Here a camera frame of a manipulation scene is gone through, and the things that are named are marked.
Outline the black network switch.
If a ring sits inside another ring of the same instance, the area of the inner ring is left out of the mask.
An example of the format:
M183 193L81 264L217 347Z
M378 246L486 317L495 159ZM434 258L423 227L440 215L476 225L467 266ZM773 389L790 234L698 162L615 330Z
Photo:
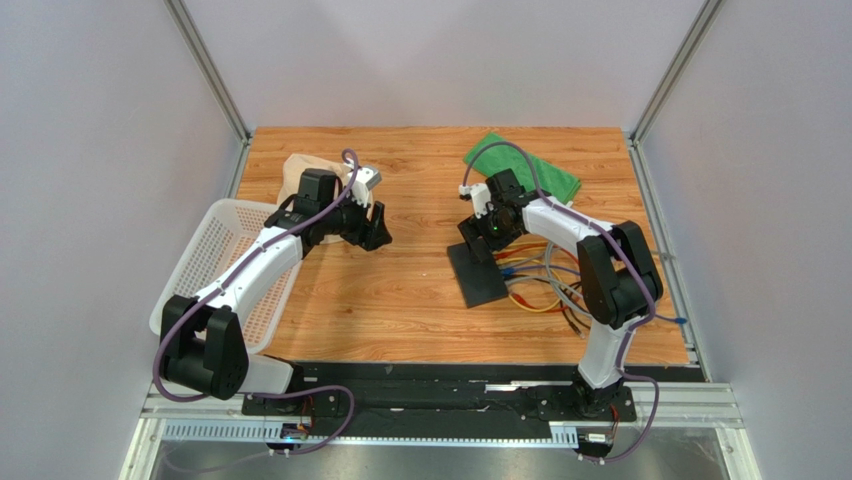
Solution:
M462 242L446 249L465 306L476 308L509 296L494 254Z

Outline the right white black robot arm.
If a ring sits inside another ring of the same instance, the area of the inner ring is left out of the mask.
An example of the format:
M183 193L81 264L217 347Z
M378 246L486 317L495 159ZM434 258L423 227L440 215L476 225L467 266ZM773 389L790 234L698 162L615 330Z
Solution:
M572 403L584 417L608 410L624 383L624 360L635 330L655 316L663 293L642 229L632 221L596 220L541 189L529 191L510 169L483 183L463 182L458 191L473 206L459 229L474 262L493 260L495 253L526 234L538 235L577 258L592 323L572 378Z

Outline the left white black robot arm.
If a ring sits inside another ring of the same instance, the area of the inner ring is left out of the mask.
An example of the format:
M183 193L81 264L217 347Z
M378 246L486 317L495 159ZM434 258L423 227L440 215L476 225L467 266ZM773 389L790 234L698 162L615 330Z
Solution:
M243 327L255 306L327 236L373 251L391 242L384 205L372 202L381 181L374 167L353 167L345 180L309 168L299 189L265 221L252 246L222 275L188 296L165 301L152 373L161 395L168 384L191 390L187 401L227 400L237 394L285 394L295 368L249 352Z

